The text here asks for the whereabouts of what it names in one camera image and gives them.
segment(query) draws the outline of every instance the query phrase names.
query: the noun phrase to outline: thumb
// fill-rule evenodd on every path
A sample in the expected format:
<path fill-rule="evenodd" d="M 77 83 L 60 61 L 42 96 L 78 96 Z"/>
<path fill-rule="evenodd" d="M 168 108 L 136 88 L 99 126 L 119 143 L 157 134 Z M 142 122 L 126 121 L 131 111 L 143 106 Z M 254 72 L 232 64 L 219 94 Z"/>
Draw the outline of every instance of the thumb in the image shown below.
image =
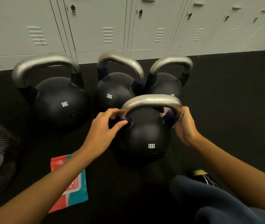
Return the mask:
<path fill-rule="evenodd" d="M 116 133 L 117 133 L 117 132 L 118 132 L 118 131 L 119 131 L 124 125 L 126 125 L 127 123 L 128 123 L 127 120 L 123 120 L 123 121 L 120 121 L 120 122 L 116 123 L 116 124 L 112 127 L 112 129 L 111 129 L 112 133 L 116 135 Z"/>

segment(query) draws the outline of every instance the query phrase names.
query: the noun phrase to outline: forearm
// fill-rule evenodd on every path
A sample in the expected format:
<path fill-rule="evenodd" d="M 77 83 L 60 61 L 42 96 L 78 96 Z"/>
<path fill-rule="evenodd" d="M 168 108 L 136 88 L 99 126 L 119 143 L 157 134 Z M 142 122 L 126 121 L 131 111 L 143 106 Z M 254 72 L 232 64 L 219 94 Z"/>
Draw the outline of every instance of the forearm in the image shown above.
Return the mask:
<path fill-rule="evenodd" d="M 248 205 L 265 210 L 265 173 L 233 157 L 201 135 L 191 145 Z"/>
<path fill-rule="evenodd" d="M 96 158 L 82 147 L 55 171 L 0 207 L 0 223 L 39 223 L 71 182 Z"/>

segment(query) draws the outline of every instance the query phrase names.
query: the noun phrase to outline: person's left arm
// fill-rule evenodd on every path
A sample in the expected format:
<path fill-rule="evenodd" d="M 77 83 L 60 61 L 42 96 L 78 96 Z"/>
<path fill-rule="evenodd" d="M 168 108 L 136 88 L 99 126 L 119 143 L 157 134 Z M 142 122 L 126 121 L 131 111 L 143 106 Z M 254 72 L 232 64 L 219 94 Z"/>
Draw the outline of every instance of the person's left arm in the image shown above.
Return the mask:
<path fill-rule="evenodd" d="M 108 148 L 117 131 L 127 124 L 120 121 L 108 128 L 109 118 L 118 112 L 114 108 L 99 113 L 84 144 L 67 162 L 0 207 L 0 223 L 40 223 L 71 182 Z"/>

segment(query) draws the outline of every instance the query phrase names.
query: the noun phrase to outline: person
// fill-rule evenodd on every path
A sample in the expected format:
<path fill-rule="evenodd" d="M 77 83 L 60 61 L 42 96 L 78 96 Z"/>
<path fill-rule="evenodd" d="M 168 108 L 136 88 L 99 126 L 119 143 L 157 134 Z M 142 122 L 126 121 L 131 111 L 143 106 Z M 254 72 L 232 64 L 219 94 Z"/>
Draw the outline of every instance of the person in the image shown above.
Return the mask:
<path fill-rule="evenodd" d="M 0 207 L 0 223 L 40 223 L 73 179 L 108 148 L 119 129 L 127 124 L 126 120 L 119 121 L 109 129 L 109 118 L 115 119 L 118 113 L 119 109 L 99 113 L 85 142 L 67 162 Z M 265 223 L 265 173 L 204 138 L 197 131 L 188 107 L 183 107 L 183 117 L 176 124 L 175 131 L 181 141 L 196 149 L 244 202 L 259 208 L 259 213 L 250 210 L 219 188 L 177 176 L 170 183 L 170 191 L 180 202 L 185 195 L 198 199 L 197 213 L 200 214 L 196 214 L 196 222 L 227 223 L 223 220 L 229 220 L 229 223 Z M 238 216 L 243 222 L 235 222 Z"/>

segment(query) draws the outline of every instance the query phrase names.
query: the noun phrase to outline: kettlebell handle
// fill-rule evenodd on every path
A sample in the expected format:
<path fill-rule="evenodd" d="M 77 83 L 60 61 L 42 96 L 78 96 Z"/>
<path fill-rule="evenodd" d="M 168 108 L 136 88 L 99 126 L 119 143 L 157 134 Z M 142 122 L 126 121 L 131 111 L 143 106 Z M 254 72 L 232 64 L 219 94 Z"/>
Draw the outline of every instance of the kettlebell handle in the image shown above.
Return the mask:
<path fill-rule="evenodd" d="M 12 79 L 17 88 L 30 86 L 28 74 L 31 70 L 49 67 L 53 65 L 66 65 L 71 67 L 71 82 L 84 88 L 80 67 L 70 57 L 59 54 L 48 54 L 37 57 L 29 57 L 18 62 L 12 71 Z"/>
<path fill-rule="evenodd" d="M 175 111 L 175 117 L 180 118 L 183 114 L 181 101 L 174 96 L 165 94 L 145 94 L 133 97 L 125 102 L 120 109 L 121 119 L 128 119 L 129 114 L 141 107 L 168 107 Z"/>
<path fill-rule="evenodd" d="M 182 86 L 184 86 L 190 76 L 190 73 L 192 72 L 192 60 L 186 56 L 167 56 L 160 58 L 152 65 L 145 87 L 147 88 L 154 85 L 156 83 L 157 74 L 160 68 L 169 64 L 180 64 L 184 66 L 185 71 L 178 78 L 179 82 L 182 84 Z"/>
<path fill-rule="evenodd" d="M 144 83 L 144 71 L 137 61 L 119 52 L 104 52 L 99 56 L 97 63 L 98 80 L 100 81 L 108 76 L 106 66 L 109 61 L 128 66 L 133 70 L 134 82 L 131 85 L 131 88 L 135 94 L 140 94 Z"/>

